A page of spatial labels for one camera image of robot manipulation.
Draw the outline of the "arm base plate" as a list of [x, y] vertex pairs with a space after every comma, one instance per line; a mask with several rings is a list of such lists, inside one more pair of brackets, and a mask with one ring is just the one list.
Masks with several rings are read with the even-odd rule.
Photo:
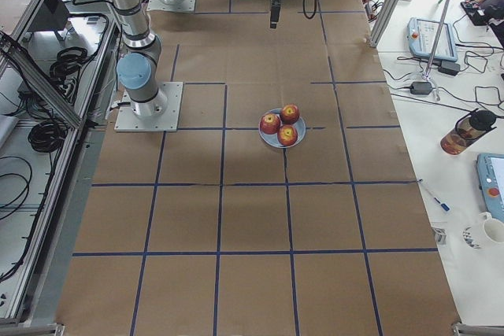
[[164, 11], [172, 13], [193, 13], [196, 0], [149, 0], [147, 11]]
[[176, 132], [183, 97], [183, 82], [161, 82], [157, 96], [149, 102], [130, 99], [127, 91], [121, 99], [126, 105], [118, 110], [114, 130], [117, 132]]

